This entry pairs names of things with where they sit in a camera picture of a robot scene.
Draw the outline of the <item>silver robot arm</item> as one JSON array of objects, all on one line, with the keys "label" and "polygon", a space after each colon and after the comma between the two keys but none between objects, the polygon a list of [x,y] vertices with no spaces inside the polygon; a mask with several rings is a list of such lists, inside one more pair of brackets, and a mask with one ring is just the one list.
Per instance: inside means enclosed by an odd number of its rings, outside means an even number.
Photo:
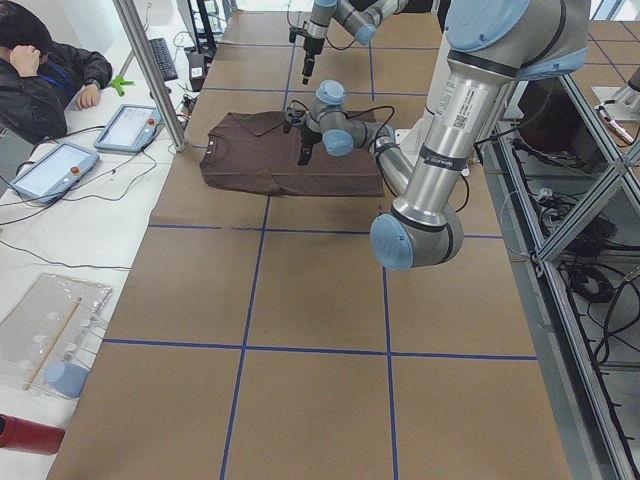
[{"label": "silver robot arm", "polygon": [[314,1],[310,18],[301,27],[289,27],[290,43],[295,43],[298,37],[304,39],[302,84],[307,85],[313,75],[316,57],[322,53],[328,40],[332,20],[349,33],[355,42],[366,45],[381,24],[392,15],[435,13],[438,7],[439,1]]},{"label": "silver robot arm", "polygon": [[589,15],[586,1],[452,2],[444,21],[449,74],[414,159],[402,152],[391,128],[346,113],[345,91],[337,81],[323,81],[306,109],[286,111],[286,127],[302,135],[301,164],[317,143],[332,156],[357,148],[372,155],[395,195],[390,211],[370,228],[381,265],[409,270],[447,262],[458,253],[463,229],[449,199],[500,89],[579,69],[586,58]]}]

